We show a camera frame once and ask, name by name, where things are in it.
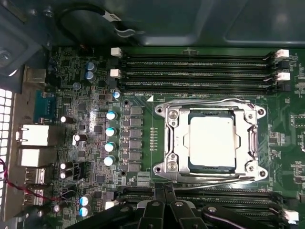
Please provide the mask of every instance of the screw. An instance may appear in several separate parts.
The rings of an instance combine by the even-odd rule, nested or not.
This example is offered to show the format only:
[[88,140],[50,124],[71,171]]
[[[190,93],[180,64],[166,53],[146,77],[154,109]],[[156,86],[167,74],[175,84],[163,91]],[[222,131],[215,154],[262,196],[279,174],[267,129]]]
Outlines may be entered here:
[[170,119],[176,119],[178,117],[178,112],[175,110],[172,110],[169,112],[168,116]]
[[167,167],[168,167],[169,170],[173,171],[173,170],[176,170],[177,164],[176,164],[176,162],[171,161],[171,162],[169,162],[169,163],[167,164]]
[[265,173],[265,171],[260,171],[260,172],[259,172],[259,175],[260,175],[261,177],[264,177],[264,176],[266,176],[266,173]]
[[217,211],[217,209],[216,209],[216,208],[214,208],[214,207],[208,207],[208,211],[209,211],[209,212],[216,212],[216,211]]
[[156,206],[159,206],[160,203],[156,201],[156,202],[153,202],[152,205],[153,205],[154,207],[156,207]]
[[177,207],[181,207],[181,206],[183,206],[183,203],[180,202],[180,201],[178,201],[178,202],[175,203],[175,205],[176,205]]
[[259,109],[259,110],[258,110],[258,114],[259,114],[259,115],[263,115],[263,114],[264,114],[264,110],[263,110],[263,109]]
[[126,212],[126,211],[128,211],[128,208],[122,208],[120,211],[121,212]]

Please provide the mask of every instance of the electrolytic capacitor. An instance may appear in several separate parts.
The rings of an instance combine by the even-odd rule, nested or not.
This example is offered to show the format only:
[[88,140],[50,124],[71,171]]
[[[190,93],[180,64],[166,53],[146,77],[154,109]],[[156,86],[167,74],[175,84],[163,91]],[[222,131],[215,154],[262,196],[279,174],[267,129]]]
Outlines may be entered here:
[[72,170],[70,170],[70,169],[68,169],[68,170],[66,170],[66,171],[63,171],[63,172],[61,172],[61,174],[60,174],[60,178],[61,178],[61,179],[66,179],[66,178],[72,177],[72,176],[73,176],[73,172],[72,172]]
[[115,163],[115,161],[116,161],[115,156],[110,155],[110,156],[105,157],[104,164],[106,166],[112,166]]
[[68,206],[68,202],[63,200],[53,207],[53,211],[58,213]]
[[81,134],[76,134],[76,135],[74,135],[74,140],[77,142],[83,142],[83,141],[87,140],[87,136],[81,135]]
[[120,98],[121,98],[121,92],[119,92],[119,91],[115,91],[114,93],[112,93],[112,95],[115,100],[120,100]]
[[68,168],[73,168],[74,164],[71,161],[61,163],[61,169],[68,169]]
[[80,205],[82,206],[87,206],[91,202],[91,196],[89,194],[85,194],[83,197],[80,199]]
[[116,129],[113,128],[113,127],[108,127],[106,130],[105,130],[105,134],[108,136],[108,137],[112,137],[112,136],[115,136],[116,135]]
[[51,212],[51,210],[52,210],[51,206],[47,206],[47,207],[42,206],[42,207],[37,211],[37,216],[38,216],[38,217],[45,216],[45,215],[49,214],[49,213]]
[[91,72],[96,72],[96,66],[95,66],[95,64],[94,63],[92,63],[92,62],[88,62],[87,64],[86,64],[86,69],[88,70],[88,71],[91,71]]
[[93,74],[93,72],[86,72],[85,78],[86,80],[89,80],[90,83],[96,81],[96,76]]
[[91,207],[89,205],[80,208],[80,216],[86,217],[89,215]]
[[114,111],[109,111],[106,115],[106,118],[110,121],[115,120],[117,117],[118,117],[118,115]]
[[116,145],[114,142],[108,142],[105,144],[104,148],[107,152],[112,152],[116,148]]
[[71,117],[68,117],[68,116],[62,116],[61,122],[66,123],[66,124],[72,124],[72,123],[74,123],[74,119]]

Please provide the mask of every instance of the black capacitor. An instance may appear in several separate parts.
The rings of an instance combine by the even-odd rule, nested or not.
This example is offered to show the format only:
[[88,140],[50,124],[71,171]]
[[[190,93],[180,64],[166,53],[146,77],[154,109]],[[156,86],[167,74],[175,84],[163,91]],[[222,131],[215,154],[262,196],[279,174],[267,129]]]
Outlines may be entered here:
[[61,172],[61,174],[60,174],[60,178],[61,178],[61,179],[66,179],[66,178],[72,177],[72,176],[73,176],[73,172],[72,172],[72,170],[70,170],[70,169],[68,169],[68,170],[66,170],[66,171],[63,171],[63,172]]
[[86,135],[74,135],[74,140],[77,142],[83,142],[87,140]]
[[53,207],[53,211],[58,213],[68,206],[68,202],[63,200]]
[[50,184],[28,184],[26,186],[27,189],[31,190],[44,190],[48,187],[50,187]]
[[51,206],[42,206],[37,211],[37,216],[38,217],[45,216],[45,215],[49,214],[51,212],[51,210],[52,210]]
[[74,164],[71,161],[65,162],[65,163],[61,163],[61,169],[68,169],[68,168],[73,168]]
[[61,122],[62,123],[66,123],[66,124],[73,124],[74,123],[74,119],[68,116],[62,116],[61,117]]

